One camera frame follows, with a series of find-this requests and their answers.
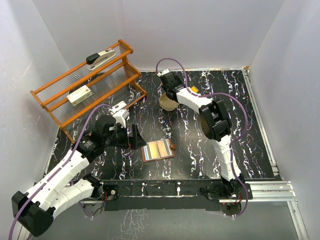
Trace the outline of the gold card black stripe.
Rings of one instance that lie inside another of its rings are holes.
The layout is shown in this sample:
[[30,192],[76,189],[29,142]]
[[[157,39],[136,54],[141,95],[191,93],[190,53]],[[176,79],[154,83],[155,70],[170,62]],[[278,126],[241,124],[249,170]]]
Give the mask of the gold card black stripe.
[[145,158],[147,161],[155,160],[160,157],[158,145],[156,141],[148,142],[147,145],[145,146],[144,152],[146,154]]

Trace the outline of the beige oval tray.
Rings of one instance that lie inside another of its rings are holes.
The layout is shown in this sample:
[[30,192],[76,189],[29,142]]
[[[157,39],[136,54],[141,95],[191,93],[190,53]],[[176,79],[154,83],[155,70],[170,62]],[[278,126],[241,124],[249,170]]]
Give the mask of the beige oval tray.
[[158,101],[159,101],[159,106],[167,112],[172,112],[179,106],[179,103],[169,99],[166,93],[163,93],[159,97]]

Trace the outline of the beige card grey stripe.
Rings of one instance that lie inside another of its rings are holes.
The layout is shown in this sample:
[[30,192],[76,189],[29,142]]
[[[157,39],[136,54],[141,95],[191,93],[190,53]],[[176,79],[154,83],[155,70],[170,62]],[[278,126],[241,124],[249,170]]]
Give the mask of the beige card grey stripe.
[[157,147],[161,158],[166,158],[172,155],[171,143],[169,139],[158,140]]

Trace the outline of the brown leather card holder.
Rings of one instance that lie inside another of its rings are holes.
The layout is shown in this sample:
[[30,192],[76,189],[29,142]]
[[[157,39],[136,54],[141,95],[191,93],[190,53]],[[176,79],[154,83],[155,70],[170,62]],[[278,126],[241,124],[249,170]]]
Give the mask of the brown leather card holder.
[[175,156],[176,145],[170,138],[147,142],[141,149],[142,161],[150,163],[154,161],[170,159]]

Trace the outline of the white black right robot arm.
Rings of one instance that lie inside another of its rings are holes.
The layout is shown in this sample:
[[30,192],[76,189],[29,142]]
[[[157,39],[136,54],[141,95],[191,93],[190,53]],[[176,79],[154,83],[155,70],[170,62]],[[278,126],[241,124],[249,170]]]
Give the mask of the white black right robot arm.
[[181,78],[169,69],[157,73],[165,95],[172,101],[185,105],[199,114],[204,135],[213,141],[215,153],[220,163],[223,194],[233,199],[242,191],[245,183],[236,161],[232,157],[232,122],[221,99],[212,100],[201,96],[187,87]]

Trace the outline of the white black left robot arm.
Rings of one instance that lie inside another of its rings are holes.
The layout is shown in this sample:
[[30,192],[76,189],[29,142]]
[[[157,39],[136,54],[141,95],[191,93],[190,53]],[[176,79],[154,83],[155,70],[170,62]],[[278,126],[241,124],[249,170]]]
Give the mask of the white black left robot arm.
[[91,174],[67,185],[106,148],[138,150],[146,145],[137,125],[132,124],[128,131],[125,124],[110,115],[101,116],[94,128],[82,131],[65,157],[42,180],[26,192],[17,191],[11,198],[14,220],[8,238],[12,238],[16,223],[29,231],[30,236],[39,237],[67,208],[89,197],[99,199],[104,188],[101,180]]

